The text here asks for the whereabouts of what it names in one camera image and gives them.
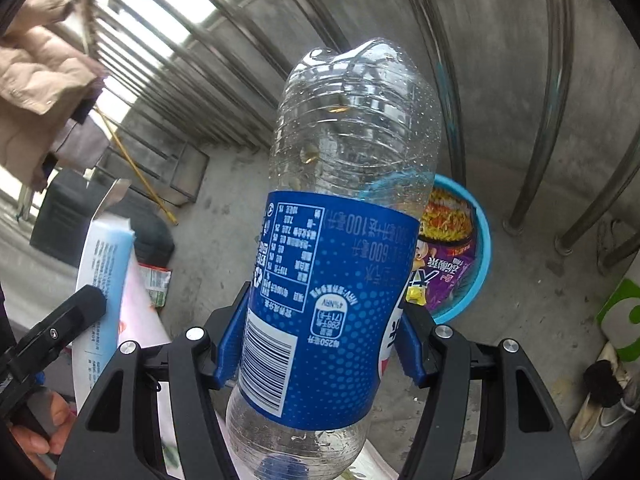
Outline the purple noodle snack bag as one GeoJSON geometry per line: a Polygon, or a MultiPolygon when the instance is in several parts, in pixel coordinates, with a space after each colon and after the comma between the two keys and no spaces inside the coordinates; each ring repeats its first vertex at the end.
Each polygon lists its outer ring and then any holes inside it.
{"type": "Polygon", "coordinates": [[[435,312],[452,296],[474,259],[471,204],[433,188],[420,220],[406,300],[435,312]]]}

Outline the blue white cardboard box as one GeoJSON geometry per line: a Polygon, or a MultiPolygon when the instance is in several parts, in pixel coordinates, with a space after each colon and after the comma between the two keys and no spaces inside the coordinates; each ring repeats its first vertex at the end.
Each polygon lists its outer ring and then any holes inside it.
{"type": "Polygon", "coordinates": [[[113,214],[130,182],[116,180],[94,212],[80,257],[76,288],[91,286],[98,294],[96,304],[102,312],[72,342],[72,372],[77,406],[105,370],[118,346],[132,340],[142,348],[167,344],[167,330],[160,322],[142,271],[134,254],[131,221],[113,214]]]}

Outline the clear Pepsi plastic bottle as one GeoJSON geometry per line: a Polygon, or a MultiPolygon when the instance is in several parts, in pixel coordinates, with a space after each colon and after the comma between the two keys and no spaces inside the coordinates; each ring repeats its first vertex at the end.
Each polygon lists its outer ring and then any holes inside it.
{"type": "Polygon", "coordinates": [[[433,88],[374,38],[288,76],[229,444],[259,479],[333,479],[363,448],[440,147],[433,88]]]}

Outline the blue plastic trash basket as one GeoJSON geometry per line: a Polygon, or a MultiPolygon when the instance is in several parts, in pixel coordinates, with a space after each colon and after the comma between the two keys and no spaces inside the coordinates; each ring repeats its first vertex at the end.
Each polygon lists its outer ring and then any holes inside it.
{"type": "Polygon", "coordinates": [[[472,304],[490,264],[484,209],[464,186],[438,174],[420,218],[406,299],[445,324],[472,304]]]}

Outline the yellow snack packet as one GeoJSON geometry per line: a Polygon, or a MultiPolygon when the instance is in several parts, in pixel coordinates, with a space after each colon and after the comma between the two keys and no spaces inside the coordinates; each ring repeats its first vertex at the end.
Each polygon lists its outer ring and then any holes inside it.
{"type": "Polygon", "coordinates": [[[148,292],[152,304],[157,309],[165,307],[172,271],[159,266],[149,266],[148,264],[139,264],[142,275],[144,288],[148,292]]]}

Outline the white shoes on floor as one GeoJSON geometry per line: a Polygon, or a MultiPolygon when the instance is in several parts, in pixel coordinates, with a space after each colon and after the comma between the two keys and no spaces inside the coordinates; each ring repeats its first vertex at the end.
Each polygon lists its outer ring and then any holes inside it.
{"type": "Polygon", "coordinates": [[[639,411],[639,375],[623,367],[610,342],[582,379],[587,396],[570,426],[574,442],[588,440],[598,428],[610,428],[639,411]]]}

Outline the green white shopping bag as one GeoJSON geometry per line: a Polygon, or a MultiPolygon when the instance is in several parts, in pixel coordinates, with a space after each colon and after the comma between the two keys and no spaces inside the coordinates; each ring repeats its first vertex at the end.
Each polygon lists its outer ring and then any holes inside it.
{"type": "Polygon", "coordinates": [[[639,365],[639,285],[623,278],[597,314],[597,323],[623,363],[639,365]]]}

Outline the dark green cabinet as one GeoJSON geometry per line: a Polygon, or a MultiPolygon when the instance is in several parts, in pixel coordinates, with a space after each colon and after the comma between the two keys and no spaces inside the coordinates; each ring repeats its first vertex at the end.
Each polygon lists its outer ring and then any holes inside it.
{"type": "Polygon", "coordinates": [[[149,200],[131,191],[118,198],[121,192],[61,171],[47,189],[29,245],[74,268],[106,250],[117,263],[133,252],[140,263],[166,268],[175,250],[169,226],[149,200]]]}

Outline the metal balcony railing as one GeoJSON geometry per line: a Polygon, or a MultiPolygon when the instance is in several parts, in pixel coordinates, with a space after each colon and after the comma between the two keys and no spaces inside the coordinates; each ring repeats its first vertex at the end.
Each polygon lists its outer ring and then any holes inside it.
{"type": "Polygon", "coordinates": [[[445,166],[518,172],[503,226],[520,234],[544,181],[588,204],[553,245],[569,255],[610,210],[639,211],[639,0],[79,0],[86,44],[122,102],[193,139],[264,148],[288,78],[318,84],[336,130],[373,105],[391,62],[433,86],[445,166]],[[382,37],[395,57],[366,59],[382,37]]]}

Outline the beige hanging jacket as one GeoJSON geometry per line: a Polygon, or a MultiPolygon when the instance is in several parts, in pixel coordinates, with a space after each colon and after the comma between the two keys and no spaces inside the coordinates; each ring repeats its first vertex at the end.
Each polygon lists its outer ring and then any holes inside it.
{"type": "Polygon", "coordinates": [[[25,0],[1,34],[1,166],[36,192],[47,186],[43,164],[56,136],[105,77],[48,29],[73,10],[73,0],[25,0]]]}

